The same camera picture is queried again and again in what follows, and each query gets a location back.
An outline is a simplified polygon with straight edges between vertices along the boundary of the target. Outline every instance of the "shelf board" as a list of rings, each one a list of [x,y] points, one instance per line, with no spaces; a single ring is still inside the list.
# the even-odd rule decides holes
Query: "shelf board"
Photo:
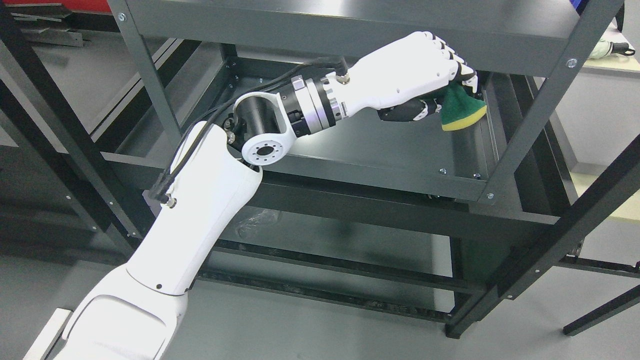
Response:
[[[432,31],[478,70],[543,77],[579,18],[568,1],[558,0],[162,0],[128,5],[143,35],[362,57],[413,31]],[[117,12],[122,6],[112,7]]]

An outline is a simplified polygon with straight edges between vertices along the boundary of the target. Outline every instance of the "gray floor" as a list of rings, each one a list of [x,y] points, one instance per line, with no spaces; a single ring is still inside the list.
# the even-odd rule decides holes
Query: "gray floor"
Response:
[[[636,228],[608,220],[584,256],[635,263]],[[74,308],[108,270],[0,258],[0,358],[20,359],[53,309]],[[638,282],[553,268],[452,340],[435,323],[198,281],[166,359],[637,359],[640,307],[573,338],[560,329]]]

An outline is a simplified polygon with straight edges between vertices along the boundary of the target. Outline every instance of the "sponge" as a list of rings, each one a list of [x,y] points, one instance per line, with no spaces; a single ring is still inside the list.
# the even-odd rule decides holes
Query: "sponge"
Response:
[[[486,114],[486,103],[467,95],[458,83],[451,83],[444,89],[442,110],[442,129],[455,131],[475,124]]]

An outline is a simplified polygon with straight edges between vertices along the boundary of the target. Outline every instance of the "bolt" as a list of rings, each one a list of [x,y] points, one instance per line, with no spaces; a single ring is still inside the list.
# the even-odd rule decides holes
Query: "bolt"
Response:
[[[176,199],[175,197],[172,197],[171,195],[169,195],[169,200],[166,202],[166,205],[170,209],[173,209],[177,203],[178,203],[178,199]]]
[[[227,144],[231,145],[235,142],[236,140],[236,134],[234,134],[231,131],[227,131]]]
[[[571,58],[566,61],[566,66],[570,69],[574,68],[576,65],[578,65],[578,59],[576,58]]]

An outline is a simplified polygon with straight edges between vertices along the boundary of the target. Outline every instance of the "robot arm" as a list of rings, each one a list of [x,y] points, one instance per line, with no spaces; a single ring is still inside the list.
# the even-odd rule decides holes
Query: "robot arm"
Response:
[[[156,222],[130,260],[80,303],[56,360],[160,359],[182,321],[198,269],[258,188],[261,165],[284,157],[298,137],[363,108],[399,106],[450,81],[474,91],[477,85],[475,72],[427,32],[412,33],[344,70],[320,79],[295,76],[279,94],[244,94],[234,103],[232,129],[204,121],[194,126],[170,166],[175,176]],[[227,145],[241,151],[240,161]]]

